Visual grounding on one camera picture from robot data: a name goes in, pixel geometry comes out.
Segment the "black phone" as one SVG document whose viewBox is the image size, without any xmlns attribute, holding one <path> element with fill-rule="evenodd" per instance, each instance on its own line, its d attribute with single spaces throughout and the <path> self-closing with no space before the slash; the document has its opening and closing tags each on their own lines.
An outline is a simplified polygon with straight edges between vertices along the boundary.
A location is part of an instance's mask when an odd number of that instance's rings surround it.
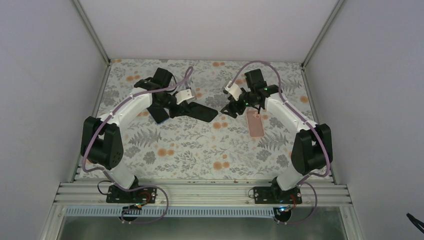
<svg viewBox="0 0 424 240">
<path fill-rule="evenodd" d="M 197 102 L 190 102 L 188 104 L 188 112 L 186 115 L 188 117 L 210 123 L 218 115 L 218 111 Z"/>
</svg>

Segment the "blue smartphone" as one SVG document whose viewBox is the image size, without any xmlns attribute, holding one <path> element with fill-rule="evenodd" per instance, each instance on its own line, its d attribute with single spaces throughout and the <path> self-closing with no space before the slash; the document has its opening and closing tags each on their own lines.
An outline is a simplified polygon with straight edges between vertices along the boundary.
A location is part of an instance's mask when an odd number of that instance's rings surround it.
<svg viewBox="0 0 424 240">
<path fill-rule="evenodd" d="M 168 112 L 162 107 L 150 106 L 147 111 L 157 124 L 161 124 L 170 118 Z"/>
</svg>

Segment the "pink phone case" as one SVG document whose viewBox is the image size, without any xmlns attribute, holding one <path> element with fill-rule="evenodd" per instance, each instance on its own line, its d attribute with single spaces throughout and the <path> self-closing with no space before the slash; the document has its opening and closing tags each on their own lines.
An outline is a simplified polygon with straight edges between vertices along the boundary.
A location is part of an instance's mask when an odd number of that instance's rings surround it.
<svg viewBox="0 0 424 240">
<path fill-rule="evenodd" d="M 248 133 L 251 138 L 263 138 L 265 130 L 261 115 L 257 110 L 248 110 L 245 113 Z"/>
</svg>

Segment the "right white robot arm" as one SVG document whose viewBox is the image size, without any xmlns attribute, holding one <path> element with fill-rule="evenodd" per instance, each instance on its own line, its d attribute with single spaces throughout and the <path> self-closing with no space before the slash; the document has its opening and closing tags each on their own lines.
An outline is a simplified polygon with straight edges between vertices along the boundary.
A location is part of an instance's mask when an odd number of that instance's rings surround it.
<svg viewBox="0 0 424 240">
<path fill-rule="evenodd" d="M 333 159 L 331 129 L 306 118 L 283 94 L 281 85 L 269 85 L 260 69 L 244 74 L 248 90 L 229 82 L 223 89 L 228 104 L 221 113 L 236 118 L 246 107 L 259 106 L 274 115 L 290 132 L 295 134 L 291 165 L 271 182 L 270 192 L 277 200 L 299 187 L 316 170 L 330 171 Z"/>
</svg>

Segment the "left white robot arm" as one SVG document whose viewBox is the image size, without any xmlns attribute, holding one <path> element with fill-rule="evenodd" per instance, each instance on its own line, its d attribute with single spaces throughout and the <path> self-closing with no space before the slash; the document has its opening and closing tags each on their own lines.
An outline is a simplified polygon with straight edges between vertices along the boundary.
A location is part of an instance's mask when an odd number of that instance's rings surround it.
<svg viewBox="0 0 424 240">
<path fill-rule="evenodd" d="M 89 116 L 83 123 L 80 154 L 85 173 L 102 171 L 106 178 L 123 192 L 134 192 L 136 176 L 121 162 L 124 155 L 122 131 L 144 109 L 153 104 L 154 94 L 167 94 L 187 82 L 194 68 L 189 66 L 183 79 L 172 86 L 161 86 L 151 78 L 135 83 L 129 95 L 100 116 Z"/>
</svg>

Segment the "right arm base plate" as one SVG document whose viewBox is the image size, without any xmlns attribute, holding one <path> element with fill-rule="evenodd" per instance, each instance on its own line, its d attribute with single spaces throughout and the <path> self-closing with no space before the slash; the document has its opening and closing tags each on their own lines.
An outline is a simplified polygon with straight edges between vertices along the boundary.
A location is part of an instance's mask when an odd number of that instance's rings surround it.
<svg viewBox="0 0 424 240">
<path fill-rule="evenodd" d="M 255 204 L 302 204 L 302 194 L 299 188 L 294 187 L 290 190 L 280 190 L 271 186 L 255 186 L 253 190 L 253 199 Z"/>
</svg>

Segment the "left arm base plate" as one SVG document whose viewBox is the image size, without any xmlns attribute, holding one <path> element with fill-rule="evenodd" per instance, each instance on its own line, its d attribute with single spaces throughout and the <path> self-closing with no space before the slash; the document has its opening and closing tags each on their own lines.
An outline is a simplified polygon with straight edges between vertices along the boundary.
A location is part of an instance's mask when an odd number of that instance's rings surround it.
<svg viewBox="0 0 424 240">
<path fill-rule="evenodd" d="M 154 204 L 157 188 L 145 187 L 136 191 L 124 191 L 117 186 L 109 187 L 106 202 L 119 204 Z"/>
</svg>

